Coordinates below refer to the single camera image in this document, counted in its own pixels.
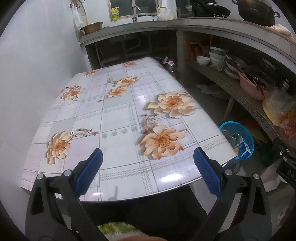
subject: yellow bottle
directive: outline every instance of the yellow bottle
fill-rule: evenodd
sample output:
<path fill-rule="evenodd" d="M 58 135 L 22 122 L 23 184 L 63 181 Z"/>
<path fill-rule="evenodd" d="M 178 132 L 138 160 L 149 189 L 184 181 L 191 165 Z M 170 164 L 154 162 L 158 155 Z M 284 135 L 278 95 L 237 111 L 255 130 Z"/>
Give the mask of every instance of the yellow bottle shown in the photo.
<path fill-rule="evenodd" d="M 117 21 L 119 19 L 120 17 L 119 17 L 118 7 L 111 8 L 111 20 Z"/>

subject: kitchen counter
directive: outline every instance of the kitchen counter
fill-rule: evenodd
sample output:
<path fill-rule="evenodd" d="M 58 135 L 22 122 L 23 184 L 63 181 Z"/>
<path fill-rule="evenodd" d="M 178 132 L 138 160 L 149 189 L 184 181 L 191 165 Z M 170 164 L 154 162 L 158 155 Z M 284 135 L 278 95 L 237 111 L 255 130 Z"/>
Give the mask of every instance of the kitchen counter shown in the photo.
<path fill-rule="evenodd" d="M 79 39 L 79 42 L 86 54 L 85 46 L 97 41 L 130 33 L 156 30 L 193 31 L 233 39 L 270 55 L 296 74 L 295 41 L 270 28 L 228 18 L 182 18 L 129 23 L 85 35 Z"/>

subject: green towel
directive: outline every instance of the green towel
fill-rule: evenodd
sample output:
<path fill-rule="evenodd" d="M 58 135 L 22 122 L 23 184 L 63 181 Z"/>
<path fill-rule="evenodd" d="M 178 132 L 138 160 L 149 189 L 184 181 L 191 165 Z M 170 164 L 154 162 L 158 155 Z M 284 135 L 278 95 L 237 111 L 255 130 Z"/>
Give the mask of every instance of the green towel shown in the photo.
<path fill-rule="evenodd" d="M 147 236 L 130 224 L 123 222 L 111 222 L 98 226 L 98 229 L 105 235 L 109 241 L 118 241 L 120 239 L 132 236 Z"/>

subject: table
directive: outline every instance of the table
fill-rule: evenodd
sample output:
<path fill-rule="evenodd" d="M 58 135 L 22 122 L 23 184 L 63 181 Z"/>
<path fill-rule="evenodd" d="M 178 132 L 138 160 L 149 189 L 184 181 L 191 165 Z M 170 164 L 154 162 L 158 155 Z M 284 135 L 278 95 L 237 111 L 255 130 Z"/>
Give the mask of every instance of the table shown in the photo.
<path fill-rule="evenodd" d="M 170 101 L 174 98 L 179 109 L 156 109 L 161 94 Z M 164 143 L 165 149 L 153 146 L 156 142 Z M 100 148 L 103 164 L 80 199 L 95 202 L 147 196 L 200 179 L 193 162 L 199 146 L 221 165 L 236 156 L 178 81 L 154 59 L 143 58 L 72 78 L 35 134 L 21 187 L 31 190 L 39 173 L 50 177 L 74 169 Z"/>

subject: plastic bottle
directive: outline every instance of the plastic bottle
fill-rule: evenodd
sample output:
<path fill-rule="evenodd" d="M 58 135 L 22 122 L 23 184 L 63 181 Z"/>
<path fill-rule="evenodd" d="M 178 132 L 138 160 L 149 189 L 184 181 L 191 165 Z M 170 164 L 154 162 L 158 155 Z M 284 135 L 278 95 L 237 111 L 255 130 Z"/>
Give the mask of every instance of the plastic bottle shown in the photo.
<path fill-rule="evenodd" d="M 173 59 L 169 59 L 168 62 L 166 62 L 168 65 L 166 66 L 166 70 L 174 77 L 177 78 L 178 72 L 177 72 L 177 67 L 174 64 Z"/>
<path fill-rule="evenodd" d="M 111 19 L 117 21 L 120 19 L 118 7 L 111 8 Z"/>

